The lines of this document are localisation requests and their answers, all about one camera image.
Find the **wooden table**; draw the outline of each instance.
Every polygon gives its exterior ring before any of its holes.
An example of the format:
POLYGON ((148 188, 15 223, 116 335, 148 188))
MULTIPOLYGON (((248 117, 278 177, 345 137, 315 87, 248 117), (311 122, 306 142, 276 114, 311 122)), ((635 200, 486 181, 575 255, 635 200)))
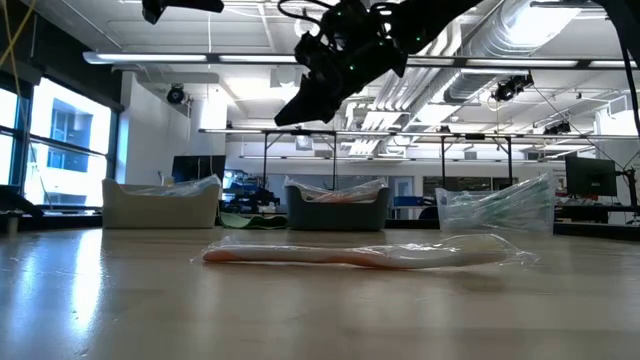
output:
POLYGON ((511 235, 541 260, 420 272, 197 260, 225 236, 364 245, 442 235, 86 230, 2 239, 0 358, 640 358, 638 245, 511 235))

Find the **window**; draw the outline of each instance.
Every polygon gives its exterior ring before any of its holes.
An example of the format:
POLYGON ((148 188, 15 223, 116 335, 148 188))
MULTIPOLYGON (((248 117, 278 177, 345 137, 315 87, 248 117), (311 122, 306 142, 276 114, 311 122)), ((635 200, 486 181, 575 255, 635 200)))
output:
POLYGON ((111 109, 43 79, 34 88, 31 133, 106 154, 111 109))
POLYGON ((15 128, 16 125, 16 107, 18 104, 18 96, 12 92, 0 89, 0 125, 8 128, 15 128))
POLYGON ((33 94, 25 197, 37 205, 101 206, 111 121, 108 107, 43 79, 33 94))
POLYGON ((106 174, 107 161, 102 156, 32 143, 25 197, 36 205, 102 206, 106 174))
POLYGON ((8 185, 11 174, 11 154, 13 153, 13 138, 0 135, 0 185, 8 185))

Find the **clear plastic wrap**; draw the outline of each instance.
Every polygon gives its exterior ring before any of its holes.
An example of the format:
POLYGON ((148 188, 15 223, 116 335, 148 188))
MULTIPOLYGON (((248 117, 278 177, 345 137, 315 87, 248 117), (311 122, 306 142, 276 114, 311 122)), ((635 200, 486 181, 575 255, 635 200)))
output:
POLYGON ((155 186, 148 189, 131 191, 129 193, 149 196, 196 196, 212 185, 222 186, 220 179, 218 179, 216 175, 207 176, 200 180, 175 184, 173 186, 155 186))
POLYGON ((305 201, 326 203, 373 202, 378 197, 380 189, 388 187, 387 181, 380 178, 349 189, 331 191, 297 182, 288 176, 285 178, 284 186, 298 187, 305 201))
POLYGON ((494 193, 436 189, 443 231, 553 232, 556 180, 544 174, 494 193))
POLYGON ((396 244, 364 247, 315 247, 242 243, 226 237, 202 251, 206 262, 278 262, 348 264, 383 269, 427 269, 490 263, 537 261, 493 234, 459 235, 437 244, 396 244))

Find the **ceiling light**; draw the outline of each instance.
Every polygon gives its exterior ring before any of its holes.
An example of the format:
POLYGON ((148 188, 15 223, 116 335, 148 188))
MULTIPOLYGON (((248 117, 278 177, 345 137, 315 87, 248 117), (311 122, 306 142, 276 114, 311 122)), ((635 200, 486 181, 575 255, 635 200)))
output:
MULTIPOLYGON (((596 60, 589 64, 589 67, 602 67, 602 68, 624 68, 624 61, 622 60, 596 60)), ((635 61, 631 62, 631 67, 638 68, 635 61)))
POLYGON ((337 135, 360 135, 360 136, 386 136, 391 135, 388 131, 337 131, 337 135))
POLYGON ((460 69, 465 75, 528 75, 529 70, 523 69, 460 69))
MULTIPOLYGON (((238 156, 240 159, 260 159, 263 160, 265 157, 264 156, 257 156, 257 155, 240 155, 238 156)), ((287 157, 286 156, 267 156, 267 159, 271 159, 271 160, 286 160, 287 157)))
POLYGON ((293 55, 220 55, 218 57, 223 63, 267 63, 267 64, 294 64, 298 65, 293 55))
POLYGON ((200 129, 209 134, 262 134, 262 130, 250 129, 200 129))
POLYGON ((454 59, 442 59, 431 57, 410 57, 407 61, 407 66, 420 67, 420 66, 451 66, 454 59))
POLYGON ((505 66, 520 68, 570 68, 578 64, 577 60, 545 60, 545 59, 469 59, 467 66, 505 66))
POLYGON ((84 53, 85 60, 90 64, 123 64, 123 63, 154 63, 154 62, 206 62, 205 55, 196 54, 97 54, 84 53))

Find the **black robotic arm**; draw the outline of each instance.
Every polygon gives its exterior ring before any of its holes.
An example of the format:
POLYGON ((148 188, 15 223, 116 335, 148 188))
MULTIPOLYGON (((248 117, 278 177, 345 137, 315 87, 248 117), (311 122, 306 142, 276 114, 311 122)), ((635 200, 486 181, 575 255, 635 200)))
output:
MULTIPOLYGON (((280 0, 279 10, 318 24, 320 33, 304 34, 295 47, 296 61, 309 73, 302 77, 298 94, 275 117, 278 126, 331 121, 342 101, 382 74, 393 70, 402 76, 410 54, 422 50, 451 21, 483 0, 405 0, 377 3, 370 9, 360 0, 340 0, 335 6, 306 0, 328 9, 320 21, 304 12, 286 11, 283 5, 289 1, 280 0)), ((640 61, 640 1, 593 1, 609 15, 623 48, 640 61)), ((155 23, 167 6, 213 12, 224 7, 220 0, 143 0, 145 19, 155 23)))

